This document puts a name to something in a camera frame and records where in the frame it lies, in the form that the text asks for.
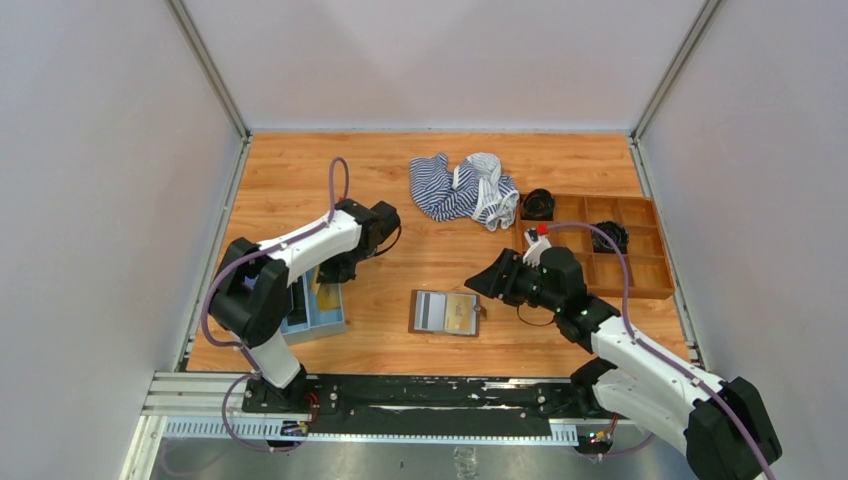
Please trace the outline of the brown leather card holder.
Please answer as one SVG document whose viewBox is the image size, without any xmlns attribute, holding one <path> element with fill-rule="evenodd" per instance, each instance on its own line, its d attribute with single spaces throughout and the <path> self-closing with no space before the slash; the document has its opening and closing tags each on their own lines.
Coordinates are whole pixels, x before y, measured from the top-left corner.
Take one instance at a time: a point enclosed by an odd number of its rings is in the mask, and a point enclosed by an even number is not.
<svg viewBox="0 0 848 480">
<path fill-rule="evenodd" d="M 486 316 L 477 294 L 416 289 L 410 296 L 408 331 L 478 337 Z"/>
</svg>

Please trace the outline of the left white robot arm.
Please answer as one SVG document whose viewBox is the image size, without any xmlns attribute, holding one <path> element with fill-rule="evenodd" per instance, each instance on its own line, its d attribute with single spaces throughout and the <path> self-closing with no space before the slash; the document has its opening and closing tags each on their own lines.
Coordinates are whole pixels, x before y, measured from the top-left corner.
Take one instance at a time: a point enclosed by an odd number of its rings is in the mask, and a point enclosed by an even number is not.
<svg viewBox="0 0 848 480">
<path fill-rule="evenodd" d="M 312 272 L 321 284 L 342 284 L 356 276 L 359 262 L 380 254 L 380 245 L 401 231 L 397 209 L 380 201 L 366 207 L 338 202 L 323 217 L 281 237 L 259 243 L 234 240 L 226 249 L 204 300 L 203 318 L 232 335 L 268 388 L 268 400 L 283 413 L 306 400 L 306 370 L 281 330 L 294 308 L 292 285 Z"/>
</svg>

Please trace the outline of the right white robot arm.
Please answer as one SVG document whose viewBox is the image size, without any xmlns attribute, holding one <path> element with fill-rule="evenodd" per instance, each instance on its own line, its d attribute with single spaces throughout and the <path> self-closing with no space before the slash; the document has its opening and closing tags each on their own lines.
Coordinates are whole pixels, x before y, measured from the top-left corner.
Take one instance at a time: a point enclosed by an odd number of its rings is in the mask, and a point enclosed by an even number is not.
<svg viewBox="0 0 848 480">
<path fill-rule="evenodd" d="M 681 452 L 699 479 L 773 478 L 783 447 L 758 389 L 725 380 L 635 328 L 622 309 L 589 292 L 582 266 L 565 247 L 536 261 L 505 249 L 466 287 L 511 306 L 551 312 L 568 341 L 594 354 L 575 371 L 571 403 L 584 417 L 622 415 Z"/>
</svg>

